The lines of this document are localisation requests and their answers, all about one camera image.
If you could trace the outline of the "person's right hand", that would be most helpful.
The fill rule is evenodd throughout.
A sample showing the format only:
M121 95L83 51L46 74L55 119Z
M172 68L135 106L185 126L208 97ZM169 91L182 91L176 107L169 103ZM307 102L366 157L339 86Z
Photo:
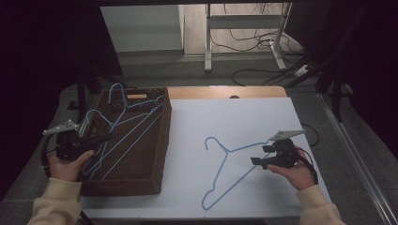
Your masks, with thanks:
M276 165L267 165L267 168L272 173L277 173L284 178L298 191L309 188L315 185L314 177L308 166L299 160L292 168L286 169Z

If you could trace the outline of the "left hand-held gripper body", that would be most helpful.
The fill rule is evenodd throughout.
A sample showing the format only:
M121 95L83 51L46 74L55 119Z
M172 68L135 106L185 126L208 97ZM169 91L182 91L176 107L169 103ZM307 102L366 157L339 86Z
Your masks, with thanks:
M88 141L84 140L79 136L77 130L79 126L68 120L58 126L50 129L44 129L42 132L43 136L56 136L56 155L66 161L74 161L80 155L89 151L91 147L88 145Z

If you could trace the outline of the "person's left hand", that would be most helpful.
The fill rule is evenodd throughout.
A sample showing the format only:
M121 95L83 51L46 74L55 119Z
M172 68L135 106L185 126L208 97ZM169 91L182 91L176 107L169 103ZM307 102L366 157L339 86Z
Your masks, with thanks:
M76 160L68 162L61 160L56 153L51 153L48 157L50 176L59 180L76 182L79 172L93 155L94 151L89 150L81 154Z

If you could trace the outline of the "black metal stand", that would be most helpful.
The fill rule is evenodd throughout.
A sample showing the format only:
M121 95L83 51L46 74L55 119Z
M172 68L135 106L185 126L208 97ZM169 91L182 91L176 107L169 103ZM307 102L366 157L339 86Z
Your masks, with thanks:
M331 90L331 111L338 122L342 122L341 98L347 97L342 87L344 85L344 74L335 62L327 62L321 70L321 75L315 85L318 93L326 94Z
M110 83L116 84L120 83L123 88L127 88L128 85L125 82L122 82L115 76L111 76L110 74L105 73L97 67L84 67L78 71L76 75L76 84L77 84L77 100L71 101L69 103L69 110L77 110L78 115L78 123L81 123L84 120L86 114L86 96L85 89L91 94L98 94L101 92L102 87L98 80L98 77L101 77L107 80Z

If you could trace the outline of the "dark curtain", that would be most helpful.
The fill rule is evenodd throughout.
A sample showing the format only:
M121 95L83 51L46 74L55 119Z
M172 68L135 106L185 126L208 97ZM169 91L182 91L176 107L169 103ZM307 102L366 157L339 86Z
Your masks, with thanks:
M323 70L315 88L353 91L350 103L398 158L398 0L306 0L290 10L285 33Z
M0 0L0 201L77 75L121 68L100 6L89 0Z

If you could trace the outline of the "white panel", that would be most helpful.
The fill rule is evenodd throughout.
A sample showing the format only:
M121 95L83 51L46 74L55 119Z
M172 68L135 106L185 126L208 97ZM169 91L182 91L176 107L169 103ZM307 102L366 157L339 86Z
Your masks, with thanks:
M178 5L101 7L118 53L181 51L183 14Z

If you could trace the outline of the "white power strip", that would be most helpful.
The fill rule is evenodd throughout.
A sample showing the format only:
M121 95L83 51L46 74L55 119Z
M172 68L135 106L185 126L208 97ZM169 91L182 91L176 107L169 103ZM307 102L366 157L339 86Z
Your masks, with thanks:
M295 77L300 77L300 76L302 76L303 74L305 74L306 72L308 72L310 69L311 69L310 66L308 66L308 65L303 65L301 68L299 68L299 69L294 73L294 76L295 76Z

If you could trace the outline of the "white desk frame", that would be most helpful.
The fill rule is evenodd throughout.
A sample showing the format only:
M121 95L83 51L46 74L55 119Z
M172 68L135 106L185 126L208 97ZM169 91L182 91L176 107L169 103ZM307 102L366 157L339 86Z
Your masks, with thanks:
M206 4L205 72L212 70L211 31L221 29L276 29L276 37L268 44L279 70L286 70L280 40L290 8L290 3L284 4L280 15L212 15L211 5Z

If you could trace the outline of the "white board mat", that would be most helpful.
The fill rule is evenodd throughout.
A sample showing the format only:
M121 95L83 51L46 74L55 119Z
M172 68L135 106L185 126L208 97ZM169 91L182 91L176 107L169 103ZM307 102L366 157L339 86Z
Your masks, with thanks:
M151 196L88 198L81 200L90 218L120 219L228 219L296 217L302 207L288 181L260 166L251 158L265 156L263 144L231 154L220 174L216 190L206 199L213 203L252 166L255 168L210 210L202 209L204 194L224 152L265 142L278 131L303 130L292 100L288 97L238 99L174 99L169 145L161 193ZM310 148L303 134L293 143Z

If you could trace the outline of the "blue wire hanger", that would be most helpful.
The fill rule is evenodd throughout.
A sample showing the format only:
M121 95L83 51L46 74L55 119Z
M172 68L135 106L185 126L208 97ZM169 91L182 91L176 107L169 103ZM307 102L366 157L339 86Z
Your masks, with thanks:
M170 106L166 88L125 88L113 84L102 92L97 106L85 114L85 137L106 136L107 140L93 147L84 175L104 180L126 161L137 146L166 115Z
M216 144L223 150L223 152L224 152L224 157L223 157L223 160L222 160L222 162L221 162L221 164L220 164L220 166L219 166L219 168L218 168L218 170L217 170L217 172L216 172L216 174L215 174L215 176L214 176L214 178L213 178L211 189L209 189L209 190L204 194L204 196L203 196L203 198L202 198L201 206L202 206L202 209L205 210L205 211L210 210L214 205L216 205L220 200L222 200L223 197L224 197L225 195L227 195L237 184L239 184L242 180L244 180L244 178L245 178L247 175L249 175L249 173L255 168L255 166L252 166L252 167L251 167L248 171L246 171L241 177L239 177L238 180L237 180L233 185L231 185L224 193L222 193L214 202L212 202L210 205L206 205L206 199L207 199L208 195L216 190L217 182L218 182L218 180L219 180L220 174L221 174L221 172L222 172L222 169L223 169L224 164L226 163L226 160L228 159L228 157L229 157L231 154L235 153L235 152L239 152L239 151L242 151L242 150L246 150L246 149L248 149L248 148L250 148L250 147L254 147L254 146L260 145L260 144L266 145L266 144L268 144L268 143L271 142L271 138L269 138L269 139L267 139L265 142L255 142L255 143L252 143L252 144L249 144L249 145L244 145L244 146L242 146L242 147L239 147L239 148L236 148L236 149L232 149L232 150L231 150L231 149L228 149L226 146L224 146L216 137L211 137L211 136L210 136L210 137L207 137L207 138L204 140L204 145L205 145L205 149L206 149L206 150L209 150L208 142L211 141L211 140L212 140L212 141L215 141Z
M99 145L95 158L90 160L84 169L83 175L90 179L103 180L122 166L122 162L130 152L138 151L138 144L146 134L159 122L161 112L127 112L119 114L113 123L107 121L106 133L111 133L112 138Z

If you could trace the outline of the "brown wicker basket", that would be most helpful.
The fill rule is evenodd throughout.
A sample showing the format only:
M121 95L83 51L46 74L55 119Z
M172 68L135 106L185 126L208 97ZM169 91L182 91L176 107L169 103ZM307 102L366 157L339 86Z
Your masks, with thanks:
M122 166L104 180L90 179L82 174L81 194L85 197L122 197L154 195L161 192L161 182L169 143L172 106L166 115L130 152Z

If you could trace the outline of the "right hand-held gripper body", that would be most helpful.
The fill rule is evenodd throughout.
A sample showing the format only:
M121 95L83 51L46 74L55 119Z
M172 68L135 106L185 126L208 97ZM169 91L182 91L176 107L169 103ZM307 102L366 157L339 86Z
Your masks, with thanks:
M292 168L299 160L299 152L291 138L303 133L304 130L278 131L273 137L271 137L275 156L263 158L263 169L266 170L267 165L270 164L286 169Z

